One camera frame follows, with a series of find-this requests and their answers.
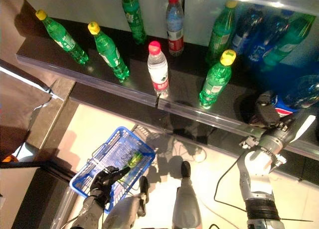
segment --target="sprite bottle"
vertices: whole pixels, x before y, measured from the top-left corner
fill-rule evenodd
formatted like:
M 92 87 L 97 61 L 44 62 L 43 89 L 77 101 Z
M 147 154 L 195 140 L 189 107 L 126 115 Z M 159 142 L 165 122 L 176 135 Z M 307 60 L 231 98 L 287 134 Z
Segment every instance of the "sprite bottle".
M 287 33 L 278 41 L 263 60 L 261 72 L 270 71 L 293 51 L 309 34 L 315 16 L 303 14 L 291 22 Z
M 122 0 L 122 6 L 135 43 L 144 44 L 146 41 L 146 34 L 139 0 Z
M 41 9 L 39 9 L 35 15 L 42 21 L 51 38 L 53 38 L 53 40 L 60 45 L 64 51 L 68 52 L 76 62 L 79 64 L 85 64 L 89 60 L 86 52 L 81 49 L 79 44 L 75 42 L 60 23 L 48 17 Z
M 227 0 L 224 10 L 216 19 L 211 33 L 206 63 L 214 65 L 227 48 L 229 39 L 235 29 L 235 7 L 237 1 Z
M 113 40 L 104 34 L 96 22 L 90 22 L 88 25 L 90 33 L 94 36 L 96 48 L 105 60 L 105 62 L 112 68 L 115 76 L 120 82 L 123 82 L 129 77 L 130 72 L 124 64 L 118 49 L 116 48 Z
M 203 108 L 210 108 L 227 85 L 231 77 L 231 64 L 235 58 L 235 51 L 228 49 L 223 52 L 220 61 L 208 71 L 203 89 L 199 94 L 200 104 Z

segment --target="plastic basket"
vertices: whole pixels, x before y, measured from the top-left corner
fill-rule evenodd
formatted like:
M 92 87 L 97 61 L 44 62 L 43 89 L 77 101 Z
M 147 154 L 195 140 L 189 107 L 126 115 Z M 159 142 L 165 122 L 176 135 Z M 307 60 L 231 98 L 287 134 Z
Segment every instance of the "plastic basket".
M 111 200 L 106 205 L 109 213 L 113 206 L 126 196 L 134 183 L 143 175 L 155 158 L 155 152 L 141 139 L 125 127 L 119 127 L 112 136 L 92 154 L 86 165 L 71 179 L 70 187 L 78 194 L 87 197 L 95 175 L 108 166 L 122 169 L 134 153 L 140 152 L 143 158 L 131 168 L 122 180 L 112 185 Z

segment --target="silver robotic arm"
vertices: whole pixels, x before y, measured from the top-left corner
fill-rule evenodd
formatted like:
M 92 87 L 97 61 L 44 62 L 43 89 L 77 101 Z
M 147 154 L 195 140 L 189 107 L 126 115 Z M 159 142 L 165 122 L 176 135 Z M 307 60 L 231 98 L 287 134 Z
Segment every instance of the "silver robotic arm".
M 240 189 L 246 204 L 248 229 L 284 229 L 275 205 L 269 173 L 286 162 L 279 152 L 298 139 L 315 120 L 303 114 L 282 118 L 257 140 L 248 137 L 241 146 L 247 149 L 237 166 L 240 171 Z

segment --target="cable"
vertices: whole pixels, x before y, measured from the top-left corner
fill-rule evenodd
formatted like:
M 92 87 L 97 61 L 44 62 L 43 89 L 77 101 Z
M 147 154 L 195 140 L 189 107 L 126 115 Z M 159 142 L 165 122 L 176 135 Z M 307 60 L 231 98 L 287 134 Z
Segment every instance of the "cable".
M 234 165 L 238 162 L 238 160 L 244 155 L 244 153 L 246 153 L 246 151 L 244 151 L 244 152 L 236 159 L 236 161 L 230 166 L 229 169 L 227 169 L 227 171 L 226 171 L 226 172 L 220 177 L 220 179 L 218 180 L 217 185 L 216 185 L 215 195 L 214 195 L 214 201 L 215 201 L 215 202 L 218 202 L 218 203 L 222 203 L 222 204 L 228 205 L 228 206 L 233 207 L 233 208 L 236 208 L 236 209 L 239 209 L 239 210 L 241 210 L 241 211 L 243 211 L 243 212 L 246 212 L 246 210 L 244 210 L 244 209 L 241 209 L 241 208 L 239 208 L 239 207 L 237 207 L 237 206 L 234 206 L 234 205 L 231 205 L 231 204 L 228 204 L 228 203 L 225 203 L 225 202 L 222 202 L 222 201 L 219 201 L 219 200 L 216 199 L 217 190 L 218 190 L 218 186 L 219 186 L 220 181 L 221 181 L 221 180 L 223 179 L 223 177 L 233 168 L 233 166 L 234 166 Z
M 67 221 L 62 227 L 61 229 L 65 228 L 66 225 L 68 225 L 70 222 L 74 221 L 75 219 L 77 219 L 79 216 L 76 216 L 75 218 L 72 218 L 71 220 Z
M 218 225 L 216 225 L 216 224 L 210 225 L 209 229 L 211 229 L 213 226 L 215 226 L 217 229 L 220 229 L 220 228 L 218 227 Z

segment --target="black cable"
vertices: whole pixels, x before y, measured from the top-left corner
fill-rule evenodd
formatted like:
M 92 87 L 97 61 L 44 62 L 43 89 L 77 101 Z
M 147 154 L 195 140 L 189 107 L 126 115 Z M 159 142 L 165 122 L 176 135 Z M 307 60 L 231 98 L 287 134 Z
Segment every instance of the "black cable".
M 215 226 L 217 229 L 220 229 L 220 228 L 218 227 L 218 225 L 216 225 L 216 224 L 210 225 L 209 229 L 211 229 L 213 226 Z
M 220 177 L 220 179 L 218 180 L 217 185 L 216 185 L 215 195 L 214 195 L 214 201 L 215 201 L 215 202 L 218 202 L 218 203 L 222 203 L 222 204 L 228 205 L 228 206 L 233 207 L 233 208 L 236 208 L 236 209 L 239 209 L 239 210 L 241 210 L 241 211 L 243 211 L 243 212 L 246 212 L 246 210 L 244 210 L 244 209 L 241 209 L 241 208 L 239 208 L 239 207 L 237 207 L 237 206 L 234 206 L 234 205 L 231 205 L 231 204 L 228 204 L 228 203 L 225 203 L 225 202 L 222 202 L 222 201 L 219 201 L 219 200 L 216 199 L 217 190 L 218 190 L 218 186 L 219 186 L 220 181 L 221 181 L 221 180 L 223 179 L 223 177 L 233 168 L 233 166 L 238 162 L 238 160 L 241 158 L 241 156 L 244 155 L 244 153 L 246 153 L 246 151 L 244 151 L 244 152 L 236 159 L 236 161 L 230 166 L 229 169 L 227 169 L 227 171 L 226 171 L 226 172 Z

